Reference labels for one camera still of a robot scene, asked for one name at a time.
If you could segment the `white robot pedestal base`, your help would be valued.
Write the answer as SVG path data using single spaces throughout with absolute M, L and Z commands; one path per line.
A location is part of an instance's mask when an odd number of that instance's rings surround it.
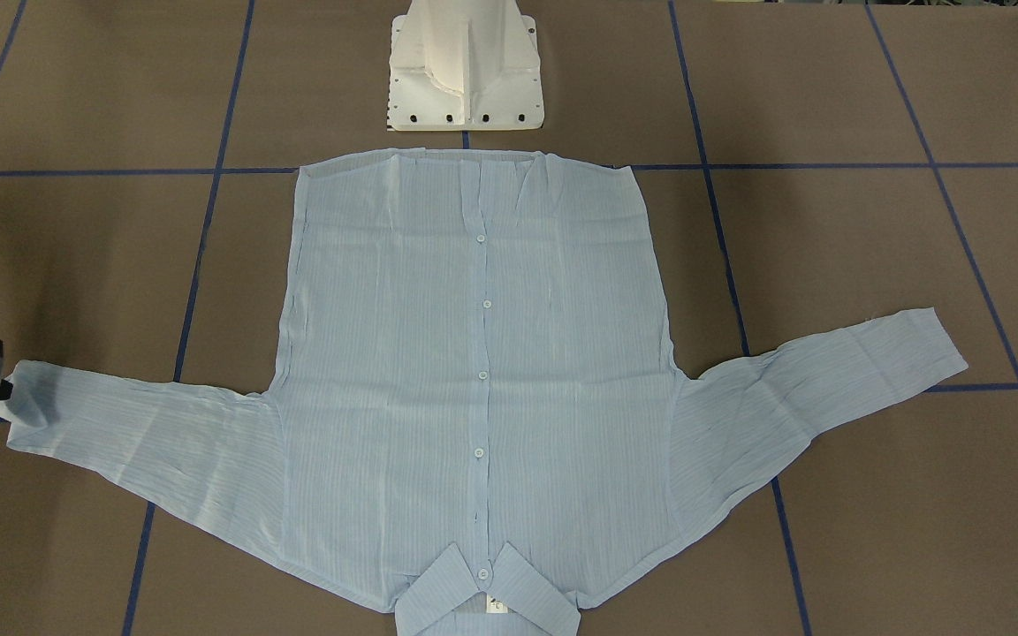
M 538 24 L 516 1 L 413 1 L 391 22 L 393 132 L 525 132 L 545 120 Z

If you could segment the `light blue button-up shirt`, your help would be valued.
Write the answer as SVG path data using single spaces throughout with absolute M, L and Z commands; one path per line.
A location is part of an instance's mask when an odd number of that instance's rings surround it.
M 930 307 L 691 378 L 630 169 L 303 166 L 267 390 L 21 360 L 14 451 L 84 467 L 400 635 L 574 635 L 824 432 L 967 362 Z

